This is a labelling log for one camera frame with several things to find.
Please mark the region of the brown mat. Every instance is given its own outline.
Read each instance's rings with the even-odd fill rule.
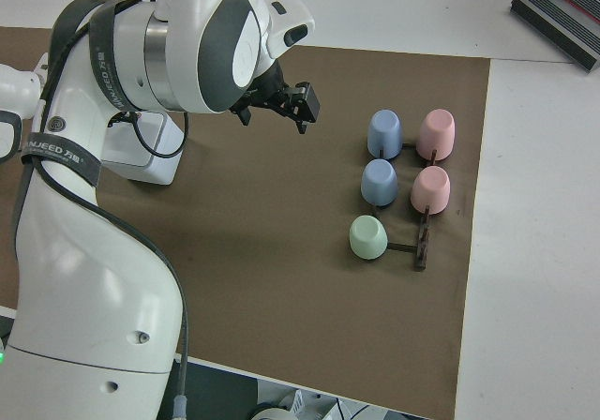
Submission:
[[[47,32],[0,29],[0,62],[32,68]],[[255,110],[194,116],[170,187],[104,172],[100,204],[172,258],[187,293],[191,354],[407,413],[454,415],[473,201],[489,62],[485,59],[300,47],[282,59],[288,83],[314,83],[322,103],[306,136]],[[428,111],[457,121],[446,211],[432,220],[427,270],[388,251],[363,262],[348,230],[360,196],[368,121],[395,110],[405,142]],[[0,305],[16,305],[8,235],[20,165],[0,167]],[[390,240],[414,242],[409,194],[421,165],[394,164],[400,195],[382,214]]]

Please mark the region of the pink cup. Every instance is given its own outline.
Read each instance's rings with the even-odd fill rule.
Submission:
[[[452,153],[454,135],[452,114],[444,109],[431,111],[421,124],[416,151],[421,158],[430,160],[433,150],[436,150],[435,160],[446,159]]]
[[[438,214],[446,208],[449,200],[450,178],[442,167],[431,165],[416,176],[411,203],[417,211],[425,213],[429,206],[430,214]]]

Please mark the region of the white table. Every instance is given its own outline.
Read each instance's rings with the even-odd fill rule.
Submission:
[[[0,25],[51,27],[69,1],[0,0]],[[304,1],[307,44],[493,59],[456,419],[597,418],[600,72],[511,0]]]

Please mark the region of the blue cup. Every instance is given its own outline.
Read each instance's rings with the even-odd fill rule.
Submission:
[[[368,124],[367,148],[375,158],[395,158],[402,149],[402,125],[394,111],[377,111]]]
[[[385,159],[374,159],[363,171],[360,191],[367,203],[386,206],[398,195],[398,177],[392,164]]]

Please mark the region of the brown board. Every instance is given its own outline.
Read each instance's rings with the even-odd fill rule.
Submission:
[[[0,28],[0,62],[32,68],[47,32]],[[473,204],[489,61],[297,47],[281,58],[288,83],[310,81],[322,104],[304,136],[289,119],[254,110],[193,115],[169,187],[102,174],[100,205],[169,256],[190,309],[191,355],[259,375],[436,419],[454,415]],[[374,262],[349,247],[368,214],[362,171],[372,114],[392,109],[414,142],[436,108],[456,119],[446,210],[431,220],[427,269],[387,251]],[[423,165],[393,164],[399,196],[382,212],[390,240],[414,243],[409,202]],[[0,305],[16,307],[9,234],[20,164],[0,167]]]

